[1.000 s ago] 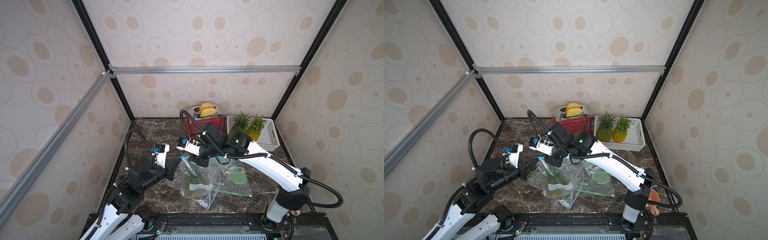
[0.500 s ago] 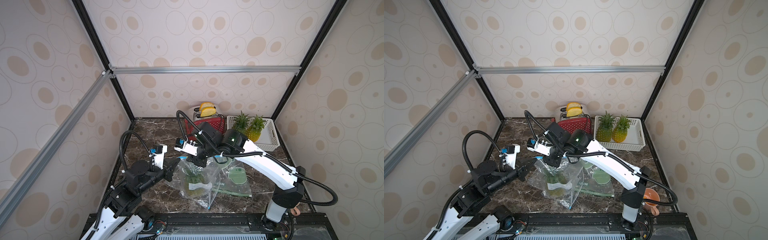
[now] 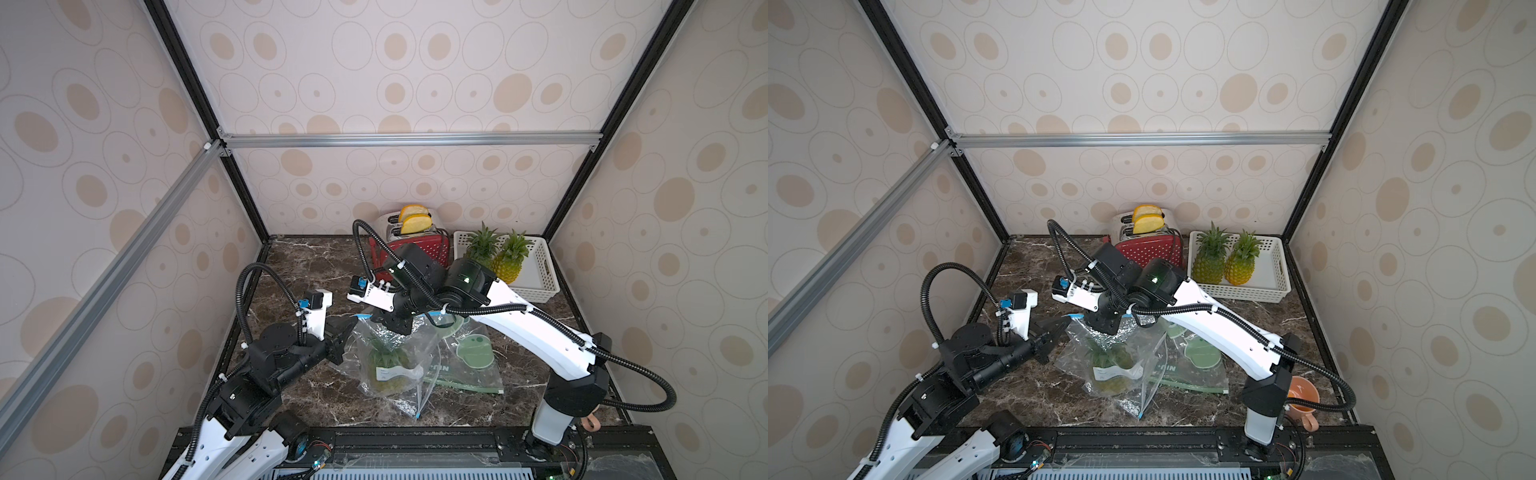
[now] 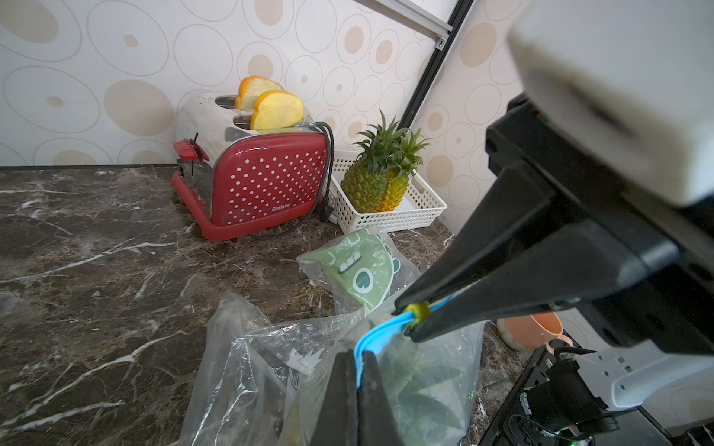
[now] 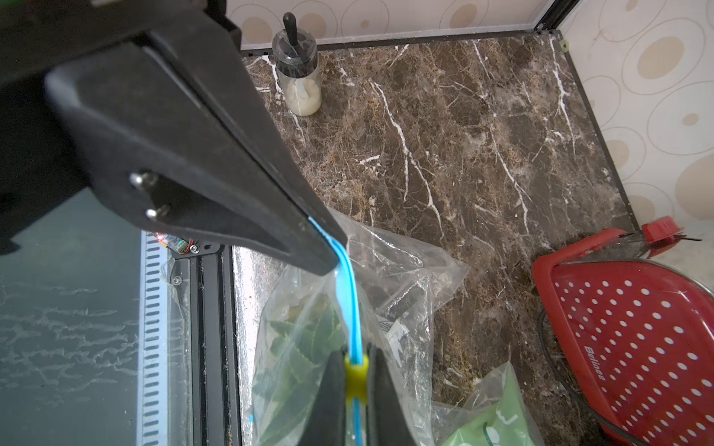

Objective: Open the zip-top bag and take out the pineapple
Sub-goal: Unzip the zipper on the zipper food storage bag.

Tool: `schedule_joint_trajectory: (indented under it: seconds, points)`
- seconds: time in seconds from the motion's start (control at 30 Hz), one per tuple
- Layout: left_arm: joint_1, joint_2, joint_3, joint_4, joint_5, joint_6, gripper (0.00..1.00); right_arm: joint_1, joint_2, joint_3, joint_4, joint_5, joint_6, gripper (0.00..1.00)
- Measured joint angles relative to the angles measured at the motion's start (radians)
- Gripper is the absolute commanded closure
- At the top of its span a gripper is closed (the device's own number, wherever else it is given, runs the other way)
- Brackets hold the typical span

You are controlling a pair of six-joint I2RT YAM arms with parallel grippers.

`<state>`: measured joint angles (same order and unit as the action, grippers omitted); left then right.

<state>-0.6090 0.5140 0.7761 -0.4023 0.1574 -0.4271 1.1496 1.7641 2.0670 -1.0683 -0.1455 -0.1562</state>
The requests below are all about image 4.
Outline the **clear bag blue zipper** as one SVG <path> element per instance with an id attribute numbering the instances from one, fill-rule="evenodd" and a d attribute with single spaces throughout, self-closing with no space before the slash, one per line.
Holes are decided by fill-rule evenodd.
<path id="1" fill-rule="evenodd" d="M 372 328 L 392 317 L 395 297 L 372 312 L 297 321 L 281 328 L 280 358 L 301 372 L 280 438 L 305 445 L 316 427 L 327 381 L 338 353 L 354 348 Z M 483 347 L 476 323 L 424 343 L 401 333 L 377 355 L 387 398 L 406 445 L 457 445 L 468 433 Z"/>

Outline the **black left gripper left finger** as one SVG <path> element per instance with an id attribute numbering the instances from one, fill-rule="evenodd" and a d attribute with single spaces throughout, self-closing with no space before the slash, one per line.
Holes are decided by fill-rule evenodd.
<path id="1" fill-rule="evenodd" d="M 310 445 L 358 444 L 358 399 L 353 351 L 336 356 Z"/>

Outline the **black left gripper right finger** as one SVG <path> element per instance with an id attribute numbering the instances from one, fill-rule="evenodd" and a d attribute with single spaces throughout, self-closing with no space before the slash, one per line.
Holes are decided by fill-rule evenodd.
<path id="1" fill-rule="evenodd" d="M 363 366 L 358 388 L 358 444 L 403 446 L 373 352 L 364 353 Z"/>

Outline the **pineapple from green bag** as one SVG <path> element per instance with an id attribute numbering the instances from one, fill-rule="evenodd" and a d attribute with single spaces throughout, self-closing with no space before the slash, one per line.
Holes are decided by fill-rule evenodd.
<path id="1" fill-rule="evenodd" d="M 359 135 L 356 145 L 362 149 L 354 164 L 340 183 L 342 191 L 357 213 L 376 213 L 387 188 L 387 175 L 396 166 L 393 159 L 406 129 L 397 119 L 387 122 L 384 113 L 381 121 L 368 124 Z"/>

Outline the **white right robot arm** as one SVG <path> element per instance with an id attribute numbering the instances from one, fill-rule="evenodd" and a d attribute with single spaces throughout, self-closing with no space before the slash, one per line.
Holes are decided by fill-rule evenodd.
<path id="1" fill-rule="evenodd" d="M 496 180 L 451 246 L 395 302 L 427 302 L 424 342 L 479 321 L 578 310 L 602 352 L 554 349 L 543 378 L 508 397 L 512 444 L 668 442 L 621 416 L 713 367 L 713 198 L 666 204 L 560 136 L 520 95 L 489 126 Z"/>

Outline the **green printed zip-top bag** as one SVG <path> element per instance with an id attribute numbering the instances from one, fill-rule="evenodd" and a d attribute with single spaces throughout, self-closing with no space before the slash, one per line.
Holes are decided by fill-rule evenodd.
<path id="1" fill-rule="evenodd" d="M 300 270 L 332 295 L 336 313 L 375 310 L 420 272 L 379 227 L 342 235 L 297 258 Z"/>

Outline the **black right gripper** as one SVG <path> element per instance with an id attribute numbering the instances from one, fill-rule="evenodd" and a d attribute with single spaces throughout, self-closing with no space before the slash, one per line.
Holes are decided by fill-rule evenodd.
<path id="1" fill-rule="evenodd" d="M 713 351 L 713 201 L 675 208 L 552 129 L 524 95 L 486 132 L 498 177 L 446 252 L 394 302 L 440 302 L 425 342 L 490 319 L 579 310 L 609 344 Z M 502 264 L 492 256 L 504 247 Z"/>

